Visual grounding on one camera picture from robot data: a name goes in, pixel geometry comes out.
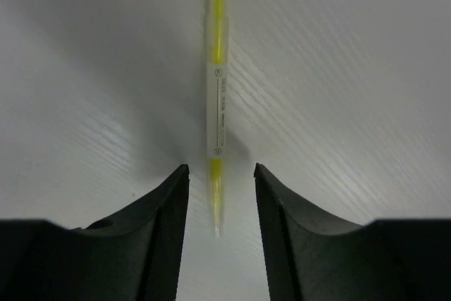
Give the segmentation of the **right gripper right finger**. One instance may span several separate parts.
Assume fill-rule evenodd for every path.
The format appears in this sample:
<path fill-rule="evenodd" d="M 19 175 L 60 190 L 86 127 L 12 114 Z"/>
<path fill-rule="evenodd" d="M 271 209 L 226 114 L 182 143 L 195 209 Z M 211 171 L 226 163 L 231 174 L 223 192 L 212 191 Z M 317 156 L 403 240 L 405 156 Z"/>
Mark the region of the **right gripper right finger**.
<path fill-rule="evenodd" d="M 449 300 L 450 220 L 366 225 L 318 207 L 265 166 L 254 170 L 272 300 Z"/>

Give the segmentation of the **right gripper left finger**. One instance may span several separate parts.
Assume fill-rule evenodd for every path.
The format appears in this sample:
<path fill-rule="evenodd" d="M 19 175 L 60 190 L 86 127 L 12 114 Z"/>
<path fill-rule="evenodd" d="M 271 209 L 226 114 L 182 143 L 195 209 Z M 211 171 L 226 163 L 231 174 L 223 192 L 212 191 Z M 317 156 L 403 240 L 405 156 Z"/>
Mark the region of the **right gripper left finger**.
<path fill-rule="evenodd" d="M 174 300 L 189 168 L 86 228 L 1 222 L 2 300 Z"/>

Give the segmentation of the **yellow pen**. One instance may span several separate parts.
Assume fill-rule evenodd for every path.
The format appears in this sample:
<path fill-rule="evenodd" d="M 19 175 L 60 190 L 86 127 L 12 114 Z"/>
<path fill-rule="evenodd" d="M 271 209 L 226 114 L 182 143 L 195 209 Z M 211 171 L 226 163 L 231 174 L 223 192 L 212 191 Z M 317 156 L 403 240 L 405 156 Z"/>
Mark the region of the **yellow pen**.
<path fill-rule="evenodd" d="M 223 227 L 223 158 L 228 80 L 227 0 L 209 0 L 206 17 L 206 156 L 214 235 Z"/>

